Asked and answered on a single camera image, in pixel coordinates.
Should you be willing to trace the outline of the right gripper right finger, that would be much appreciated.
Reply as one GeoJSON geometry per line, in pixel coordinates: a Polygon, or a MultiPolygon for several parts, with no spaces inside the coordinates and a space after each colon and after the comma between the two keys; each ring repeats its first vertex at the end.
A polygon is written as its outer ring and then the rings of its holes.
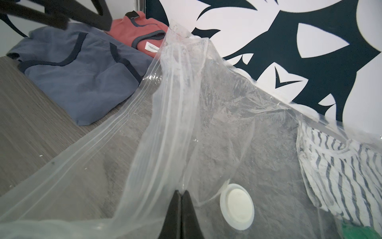
{"type": "Polygon", "coordinates": [[[181,201],[181,239],[204,239],[189,191],[181,201]]]}

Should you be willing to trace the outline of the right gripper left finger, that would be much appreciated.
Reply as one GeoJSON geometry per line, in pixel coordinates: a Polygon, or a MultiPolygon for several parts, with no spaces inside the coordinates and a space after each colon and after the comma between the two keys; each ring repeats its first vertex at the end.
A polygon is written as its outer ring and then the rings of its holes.
{"type": "Polygon", "coordinates": [[[158,239],[181,238],[182,195],[176,190],[171,199],[158,239]]]}

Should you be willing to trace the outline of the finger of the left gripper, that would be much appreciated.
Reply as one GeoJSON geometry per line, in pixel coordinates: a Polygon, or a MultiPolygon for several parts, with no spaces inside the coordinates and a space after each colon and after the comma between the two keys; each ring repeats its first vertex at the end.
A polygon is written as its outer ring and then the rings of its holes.
{"type": "Polygon", "coordinates": [[[58,17],[68,23],[69,20],[85,23],[100,30],[109,31],[112,16],[104,0],[91,0],[95,12],[74,0],[33,1],[44,7],[45,15],[58,17]]]}
{"type": "Polygon", "coordinates": [[[13,1],[1,1],[1,14],[11,15],[59,29],[66,29],[69,21],[64,15],[42,13],[13,1]]]}

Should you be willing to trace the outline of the blue tank top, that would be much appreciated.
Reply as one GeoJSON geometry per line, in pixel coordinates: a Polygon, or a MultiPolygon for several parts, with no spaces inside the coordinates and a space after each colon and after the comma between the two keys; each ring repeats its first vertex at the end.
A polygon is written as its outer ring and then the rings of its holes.
{"type": "Polygon", "coordinates": [[[140,85],[152,57],[86,24],[45,26],[9,52],[18,69],[79,126],[103,118],[140,85]]]}

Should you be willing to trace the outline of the red tank top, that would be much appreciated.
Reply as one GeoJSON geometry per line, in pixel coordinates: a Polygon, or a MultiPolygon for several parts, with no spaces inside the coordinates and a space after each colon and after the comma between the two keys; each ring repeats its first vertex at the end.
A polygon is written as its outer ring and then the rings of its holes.
{"type": "Polygon", "coordinates": [[[146,18],[144,12],[132,11],[126,13],[123,18],[114,20],[107,34],[154,58],[167,30],[167,25],[156,19],[146,18]]]}

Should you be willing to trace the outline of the clear plastic vacuum bag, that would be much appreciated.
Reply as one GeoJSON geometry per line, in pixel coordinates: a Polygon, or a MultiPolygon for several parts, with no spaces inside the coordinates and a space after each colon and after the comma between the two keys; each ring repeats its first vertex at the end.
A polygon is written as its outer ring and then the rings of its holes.
{"type": "Polygon", "coordinates": [[[300,123],[382,154],[380,140],[303,115],[171,23],[120,110],[1,197],[1,238],[156,239],[174,192],[187,190],[206,239],[343,239],[345,220],[307,194],[300,123]],[[221,213],[228,184],[252,198],[244,231],[221,213]]]}

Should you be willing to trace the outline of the green garment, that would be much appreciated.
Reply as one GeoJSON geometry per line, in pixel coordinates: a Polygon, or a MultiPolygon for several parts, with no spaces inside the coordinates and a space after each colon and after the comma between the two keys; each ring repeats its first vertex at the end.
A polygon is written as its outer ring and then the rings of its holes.
{"type": "Polygon", "coordinates": [[[371,227],[361,227],[347,221],[342,221],[341,227],[344,239],[382,239],[371,227]]]}

